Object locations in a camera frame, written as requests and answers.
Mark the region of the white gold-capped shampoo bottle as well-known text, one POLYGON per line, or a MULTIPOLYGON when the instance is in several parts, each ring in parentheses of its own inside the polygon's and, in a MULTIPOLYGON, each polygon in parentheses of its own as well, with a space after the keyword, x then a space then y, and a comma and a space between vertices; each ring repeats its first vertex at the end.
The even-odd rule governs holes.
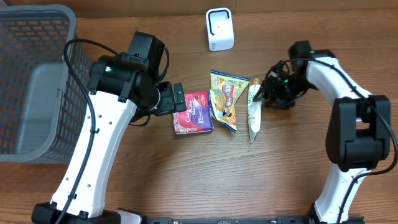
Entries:
POLYGON ((260 101, 254 101, 256 93, 260 90, 261 81, 254 78, 250 81, 248 88, 248 131, 251 143, 254 142, 261 128, 261 105, 260 101))

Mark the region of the red purple sanitary pad pack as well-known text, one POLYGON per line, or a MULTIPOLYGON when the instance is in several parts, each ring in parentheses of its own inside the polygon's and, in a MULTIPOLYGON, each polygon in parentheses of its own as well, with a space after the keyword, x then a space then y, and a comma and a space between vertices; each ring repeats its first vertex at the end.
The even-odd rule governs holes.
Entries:
POLYGON ((173 114, 176 134, 212 132, 210 93, 199 91, 185 94, 186 110, 173 114))

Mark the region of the yellow snack bag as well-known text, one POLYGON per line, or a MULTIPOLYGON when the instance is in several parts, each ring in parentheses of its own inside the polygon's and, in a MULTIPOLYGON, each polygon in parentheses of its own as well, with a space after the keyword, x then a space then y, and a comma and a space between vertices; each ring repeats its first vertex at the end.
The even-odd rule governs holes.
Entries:
POLYGON ((216 70, 210 72, 210 107, 217 122, 237 131, 235 104, 249 85, 250 78, 231 75, 216 70))

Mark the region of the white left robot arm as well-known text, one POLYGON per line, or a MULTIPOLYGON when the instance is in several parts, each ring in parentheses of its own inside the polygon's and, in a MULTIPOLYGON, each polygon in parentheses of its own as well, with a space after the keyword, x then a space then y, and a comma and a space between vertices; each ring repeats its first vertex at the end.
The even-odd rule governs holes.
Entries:
POLYGON ((89 84, 81 88, 87 109, 72 158, 51 201, 34 207, 34 223, 145 222, 130 210, 106 210, 105 195, 126 128, 186 109, 182 84, 166 81, 160 69, 168 56, 156 36, 136 32, 126 52, 110 50, 91 65, 89 84))

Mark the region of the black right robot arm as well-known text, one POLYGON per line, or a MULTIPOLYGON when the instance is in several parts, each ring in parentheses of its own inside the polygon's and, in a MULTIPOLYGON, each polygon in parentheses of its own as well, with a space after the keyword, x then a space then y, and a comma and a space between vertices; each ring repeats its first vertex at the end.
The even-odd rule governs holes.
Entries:
POLYGON ((308 215, 277 217, 277 222, 364 223, 363 217, 348 215, 360 185, 366 177, 385 174, 397 164, 394 158, 388 168, 375 169, 391 149, 397 149, 391 102, 358 85, 331 50, 314 50, 307 40, 295 42, 289 59, 271 66, 248 101, 288 110, 310 89, 319 91, 332 107, 325 139, 331 168, 308 215))

